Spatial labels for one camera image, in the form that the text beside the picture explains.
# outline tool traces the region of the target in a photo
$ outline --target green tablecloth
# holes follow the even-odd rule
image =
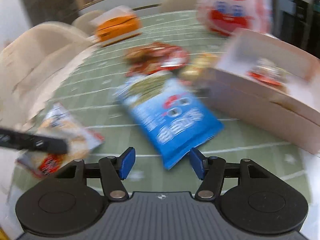
[[[196,20],[194,11],[173,12],[144,17],[143,34],[98,49],[57,89],[46,109],[38,115],[39,124],[53,101],[59,101],[85,127],[101,133],[106,141],[86,159],[97,162],[108,155],[119,156],[127,147],[136,149],[136,162],[124,185],[132,191],[191,191],[195,193],[201,181],[183,158],[171,170],[162,166],[161,157],[144,136],[139,126],[114,100],[115,88],[125,81],[128,65],[123,55],[127,48],[168,42],[187,49],[191,58],[201,52],[222,53],[226,39],[208,33]],[[308,181],[299,149],[242,121],[213,111],[225,125],[215,138],[200,146],[206,156],[216,155],[227,162],[238,163],[250,158],[299,190],[310,202]],[[226,179],[223,190],[236,185],[236,179]],[[27,171],[16,168],[13,183],[27,190],[37,182]],[[88,185],[101,191],[99,179],[89,179]]]

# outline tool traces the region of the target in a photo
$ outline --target white yard line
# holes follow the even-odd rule
[[[241,151],[241,150],[250,150],[250,149],[260,149],[260,148],[267,148],[272,146],[281,146],[281,145],[290,145],[289,142],[275,142],[275,143],[264,143],[259,145],[253,145],[253,146],[247,146],[247,147],[237,147],[237,148],[231,148],[231,149],[223,149],[223,150],[215,150],[215,151],[207,151],[202,152],[202,154],[214,154],[214,153],[225,153],[225,152],[235,152],[235,151]],[[105,153],[96,153],[94,156],[108,156]],[[150,155],[136,155],[136,157],[161,157],[159,154],[150,154]]]
[[[204,40],[204,39],[224,39],[224,38],[203,37],[203,38],[195,38],[195,39],[173,40],[173,41],[166,41],[166,42],[193,41],[193,40]],[[130,48],[134,48],[134,47],[136,47],[136,46],[127,47],[127,48],[121,48],[121,49],[116,49],[116,50],[113,50],[113,51],[108,51],[108,52],[100,53],[99,55],[94,55],[94,56],[92,56],[92,57],[101,56],[101,55],[104,55],[104,54],[108,54],[108,53],[111,53],[111,52],[116,52],[116,51],[123,50],[123,49],[130,49]]]
[[[218,119],[219,121],[237,121],[238,119],[235,118],[226,118],[226,119]],[[113,128],[113,127],[130,127],[130,126],[137,126],[139,124],[111,124],[111,125],[93,125],[93,126],[87,126],[87,129],[102,129],[102,128]]]
[[[100,61],[107,61],[109,59],[104,59],[104,60],[99,60],[99,61],[96,61],[96,62],[92,62],[92,63],[89,63],[88,65],[92,65],[92,64],[95,64],[97,62],[100,62]],[[90,72],[90,71],[93,71],[93,70],[98,70],[98,69],[103,69],[103,68],[106,68],[106,67],[111,67],[111,66],[114,66],[114,65],[119,65],[119,64],[122,64],[124,62],[119,62],[119,63],[114,63],[114,64],[111,64],[111,65],[108,65],[108,66],[103,66],[103,67],[98,67],[98,68],[93,68],[93,69],[89,69],[89,70],[86,70],[86,71],[82,71],[80,73],[74,73],[72,75],[70,75],[70,77],[72,76],[75,76],[75,75],[80,75],[80,74],[83,74],[83,73],[87,73],[87,72]]]
[[[180,21],[185,21],[185,20],[192,20],[192,19],[194,19],[194,17],[192,17],[192,18],[182,18],[182,19],[174,20],[174,21],[170,21],[170,22],[163,22],[163,23],[153,24],[153,25],[150,25],[150,26],[142,27],[141,29],[145,29],[145,28],[149,28],[149,27],[153,27],[153,26],[157,26],[157,25],[161,25],[161,24],[169,24],[169,23],[180,22]]]
[[[156,30],[162,30],[160,32],[163,32],[163,31],[180,31],[180,30],[188,30],[188,29],[202,29],[202,30],[206,30],[206,28],[204,28],[202,25],[200,24],[189,24],[189,25],[179,25],[179,26],[169,26],[169,27],[162,27],[162,28],[157,28]],[[154,30],[147,30],[147,31],[144,31],[142,34],[150,34],[150,33],[156,33],[154,32]]]
[[[160,31],[160,32],[150,32],[150,33],[143,33],[143,34],[153,34],[153,33],[161,33],[163,31]],[[199,33],[207,33],[207,32],[196,32],[196,33],[174,33],[174,34],[168,34],[168,35],[161,35],[161,36],[154,36],[154,37],[144,37],[144,38],[141,38],[141,39],[136,39],[134,41],[141,41],[141,40],[145,40],[145,39],[151,39],[151,38],[162,38],[162,37],[166,37],[166,36],[173,36],[173,35],[187,35],[187,34],[199,34]],[[222,39],[222,40],[226,40],[225,38],[220,38],[220,37],[216,37],[214,39]],[[127,42],[132,42],[132,41],[122,41],[121,44],[125,44]],[[120,43],[115,43],[115,44],[111,44],[109,45],[108,47],[111,47],[111,46],[116,46],[116,45],[119,45]],[[92,55],[90,56],[91,57],[97,57],[97,56],[100,56],[100,55],[103,55],[104,53],[97,53],[97,55]]]
[[[243,150],[252,150],[252,149],[260,149],[260,148],[267,148],[272,146],[280,146],[280,145],[290,145],[289,142],[274,142],[274,143],[263,143],[258,145],[246,146],[246,147],[236,147],[231,149],[223,149],[223,150],[214,150],[214,151],[206,151],[202,152],[202,154],[214,154],[214,153],[224,153],[224,152],[236,152],[236,151],[243,151]]]
[[[64,96],[64,97],[59,97],[59,98],[51,98],[51,99],[48,100],[48,101],[51,102],[51,101],[56,101],[56,100],[61,100],[61,99],[66,99],[66,98],[79,97],[79,96],[83,96],[83,95],[94,94],[94,93],[97,93],[97,92],[100,92],[100,91],[104,91],[104,90],[108,90],[108,89],[117,89],[117,88],[118,88],[118,87],[104,88],[104,89],[95,90],[95,91],[90,91],[90,92],[85,92],[85,93],[81,93],[81,94],[75,94],[75,95]]]
[[[89,80],[95,80],[95,79],[99,79],[99,78],[103,78],[103,77],[108,77],[108,76],[126,74],[126,73],[128,73],[128,72],[129,72],[129,71],[127,71],[127,72],[120,72],[120,73],[112,73],[112,74],[108,74],[108,75],[104,75],[104,76],[100,76],[100,77],[94,77],[94,78],[85,78],[85,79],[79,80],[79,81],[77,81],[77,82],[73,82],[73,83],[68,83],[68,84],[62,85],[62,86],[60,86],[60,87],[62,88],[62,87],[66,87],[66,86],[78,84],[78,83],[80,83],[80,82],[89,81]]]
[[[80,107],[80,108],[69,109],[68,111],[69,111],[69,112],[73,112],[73,111],[79,111],[79,110],[109,108],[109,107],[120,106],[120,105],[121,105],[121,104],[105,105],[105,106],[85,106],[85,107]]]
[[[173,26],[173,27],[163,27],[163,28],[157,28],[157,30],[161,30],[161,29],[167,29],[167,28],[175,28],[177,27],[177,29],[174,29],[174,30],[168,30],[168,31],[179,31],[181,30],[181,28],[179,26]],[[184,28],[183,30],[193,30],[193,29],[198,29],[198,30],[204,30],[203,32],[201,33],[208,33],[208,31],[206,30],[206,28],[204,28],[203,26],[199,25],[197,27],[193,27],[193,28]],[[150,34],[150,33],[161,33],[163,31],[159,31],[159,32],[153,32],[153,31],[146,31],[143,34]]]
[[[280,179],[282,179],[282,180],[293,179],[293,178],[299,177],[303,174],[306,174],[305,170],[297,171],[297,172],[289,174],[289,175],[284,175],[284,176],[280,177]]]
[[[185,10],[183,11],[184,13],[188,13],[188,12],[196,12],[196,10]],[[149,15],[149,16],[145,16],[145,17],[141,17],[140,19],[143,20],[143,19],[148,19],[148,18],[152,18],[152,17],[157,17],[157,16],[162,16],[162,15],[168,15],[168,14],[180,14],[181,11],[175,11],[175,12],[167,12],[167,13],[157,13],[157,14],[153,14],[153,15]]]
[[[90,65],[90,63],[79,65],[78,68],[77,68],[77,70],[76,70],[75,72],[77,72],[78,70],[80,70],[80,67],[81,67],[81,66],[87,66],[87,65]],[[102,65],[105,65],[105,62],[102,62],[102,63],[99,63],[99,64],[98,64],[98,66],[102,66]]]

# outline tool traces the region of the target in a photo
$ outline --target open box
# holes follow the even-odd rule
[[[312,154],[320,152],[320,62],[281,40],[246,29],[230,39],[215,68],[204,75],[213,108]],[[259,58],[289,72],[286,92],[247,75]]]

